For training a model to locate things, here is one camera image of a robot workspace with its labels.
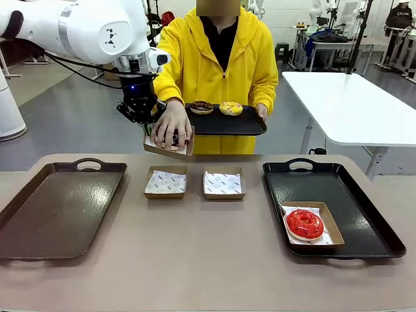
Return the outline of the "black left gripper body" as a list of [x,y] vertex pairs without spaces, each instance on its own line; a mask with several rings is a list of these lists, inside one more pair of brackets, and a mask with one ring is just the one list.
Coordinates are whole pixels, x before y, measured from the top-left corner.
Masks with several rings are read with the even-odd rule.
[[157,102],[153,79],[154,76],[152,75],[120,77],[123,91],[122,101],[125,103],[145,104],[146,108],[151,110]]

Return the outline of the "person's right hand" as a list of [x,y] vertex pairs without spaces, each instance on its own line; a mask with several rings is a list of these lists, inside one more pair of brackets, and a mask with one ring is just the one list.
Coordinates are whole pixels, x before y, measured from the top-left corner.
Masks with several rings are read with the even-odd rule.
[[185,142],[192,135],[192,128],[184,104],[173,97],[166,101],[165,112],[153,126],[151,140],[158,148],[161,148],[163,139],[165,139],[164,148],[170,150],[175,130],[178,134],[179,149],[183,150]]

